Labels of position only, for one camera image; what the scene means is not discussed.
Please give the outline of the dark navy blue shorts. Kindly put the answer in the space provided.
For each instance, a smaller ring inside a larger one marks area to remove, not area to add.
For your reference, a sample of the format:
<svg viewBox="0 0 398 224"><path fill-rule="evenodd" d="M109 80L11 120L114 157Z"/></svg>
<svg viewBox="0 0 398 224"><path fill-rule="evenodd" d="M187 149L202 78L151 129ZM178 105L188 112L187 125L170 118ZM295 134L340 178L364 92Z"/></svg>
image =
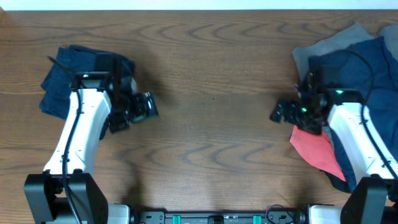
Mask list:
<svg viewBox="0 0 398 224"><path fill-rule="evenodd" d="M103 61L106 51L89 49L80 45L70 45L67 48L59 48L57 61L69 68L78 71L95 71L99 69L99 63ZM132 93L136 87L133 80L136 65L132 60L120 54L113 54L120 59L122 64L121 80L123 90ZM59 66L53 65L44 79L41 87L45 95L39 108L49 115L66 119L70 107L70 79L73 75L65 72Z"/></svg>

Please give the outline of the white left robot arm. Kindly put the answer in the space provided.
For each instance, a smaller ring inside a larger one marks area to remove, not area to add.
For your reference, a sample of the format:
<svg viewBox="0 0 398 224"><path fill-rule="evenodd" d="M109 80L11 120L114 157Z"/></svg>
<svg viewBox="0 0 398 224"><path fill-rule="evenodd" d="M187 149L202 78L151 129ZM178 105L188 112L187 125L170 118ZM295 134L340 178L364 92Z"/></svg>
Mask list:
<svg viewBox="0 0 398 224"><path fill-rule="evenodd" d="M112 133L158 116L151 92L135 91L133 78L78 72L57 147L40 174L29 174L24 192L35 223L130 223L127 205L109 203L93 178L105 124Z"/></svg>

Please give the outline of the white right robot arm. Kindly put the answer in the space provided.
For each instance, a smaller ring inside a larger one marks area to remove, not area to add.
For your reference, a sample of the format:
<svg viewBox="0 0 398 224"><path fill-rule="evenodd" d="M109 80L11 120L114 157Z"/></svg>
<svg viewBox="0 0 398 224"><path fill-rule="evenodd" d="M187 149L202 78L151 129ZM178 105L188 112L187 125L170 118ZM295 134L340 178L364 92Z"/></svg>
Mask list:
<svg viewBox="0 0 398 224"><path fill-rule="evenodd" d="M270 114L302 130L320 134L328 126L343 146L356 178L356 188L342 207L309 205L294 223L397 223L397 161L376 128L357 90L303 91L300 100L279 99Z"/></svg>

